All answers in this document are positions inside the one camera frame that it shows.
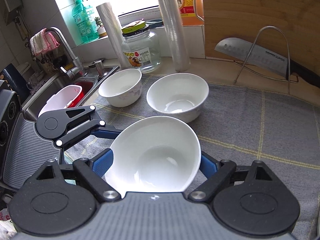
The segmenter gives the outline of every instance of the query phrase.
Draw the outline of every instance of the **pink and white cloth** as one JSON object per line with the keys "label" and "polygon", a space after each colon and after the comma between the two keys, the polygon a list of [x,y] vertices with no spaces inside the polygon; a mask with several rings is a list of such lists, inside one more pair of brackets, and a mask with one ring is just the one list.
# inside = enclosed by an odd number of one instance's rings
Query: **pink and white cloth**
{"label": "pink and white cloth", "polygon": [[45,30],[42,29],[30,39],[31,49],[35,56],[46,54],[59,46],[52,33],[46,33]]}

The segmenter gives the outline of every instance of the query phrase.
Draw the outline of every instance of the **cutting board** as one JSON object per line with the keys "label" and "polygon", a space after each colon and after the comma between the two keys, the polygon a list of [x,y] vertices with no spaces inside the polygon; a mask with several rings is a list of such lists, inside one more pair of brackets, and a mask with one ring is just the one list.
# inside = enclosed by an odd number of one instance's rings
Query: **cutting board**
{"label": "cutting board", "polygon": [[[228,37],[253,42],[267,25],[280,28],[289,41],[291,58],[320,75],[320,0],[204,0],[205,55],[234,59],[214,50]],[[287,56],[281,33],[266,30],[260,46]]]}

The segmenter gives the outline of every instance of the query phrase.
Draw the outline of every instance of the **knife handle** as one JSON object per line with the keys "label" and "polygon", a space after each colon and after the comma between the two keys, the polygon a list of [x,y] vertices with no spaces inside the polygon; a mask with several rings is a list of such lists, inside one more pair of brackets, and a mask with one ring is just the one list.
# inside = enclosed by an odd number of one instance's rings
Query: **knife handle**
{"label": "knife handle", "polygon": [[320,76],[318,76],[313,71],[307,69],[306,67],[300,65],[299,63],[290,60],[290,74],[298,74],[304,81],[309,84],[320,88]]}

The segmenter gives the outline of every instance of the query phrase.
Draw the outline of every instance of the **countertop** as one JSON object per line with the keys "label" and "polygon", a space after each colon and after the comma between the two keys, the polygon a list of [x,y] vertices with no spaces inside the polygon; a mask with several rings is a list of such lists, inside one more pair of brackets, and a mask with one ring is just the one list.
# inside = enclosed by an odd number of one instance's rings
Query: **countertop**
{"label": "countertop", "polygon": [[[119,61],[117,59],[108,59],[105,60],[103,64],[105,66],[119,65]],[[83,65],[87,66],[89,65],[89,62],[83,63]],[[260,74],[274,78],[282,78],[281,76],[273,74],[257,66],[248,66]],[[192,58],[190,68],[184,72],[196,74],[207,82],[233,85],[233,81],[240,68],[241,67],[235,63],[226,60]],[[172,58],[163,57],[160,67],[150,74],[169,75],[173,73],[177,73],[177,71],[174,70]],[[296,77],[292,75],[291,79],[296,80]],[[258,76],[246,69],[242,71],[236,85],[275,93],[288,94],[287,82],[270,80]],[[84,105],[91,104],[98,97],[98,95],[99,93],[96,91]],[[320,106],[320,89],[308,84],[302,78],[299,78],[299,83],[291,83],[290,95],[312,103],[313,105]]]}

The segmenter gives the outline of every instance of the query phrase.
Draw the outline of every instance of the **stainless steel sink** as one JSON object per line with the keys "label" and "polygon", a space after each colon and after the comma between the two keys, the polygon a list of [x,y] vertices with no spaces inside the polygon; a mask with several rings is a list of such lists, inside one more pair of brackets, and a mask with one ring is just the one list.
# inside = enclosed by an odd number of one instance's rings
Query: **stainless steel sink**
{"label": "stainless steel sink", "polygon": [[33,95],[33,97],[24,105],[23,111],[25,118],[30,121],[36,121],[38,115],[44,105],[47,103],[50,97],[59,92],[61,89],[68,85],[77,84],[82,86],[84,91],[84,97],[77,104],[77,106],[83,105],[83,103],[100,87],[101,83],[112,75],[119,66],[105,67],[105,71],[108,73],[101,80],[99,80],[98,72],[95,68],[88,69],[88,74],[78,79],[70,80],[67,75],[57,73],[49,81],[47,81],[39,91]]}

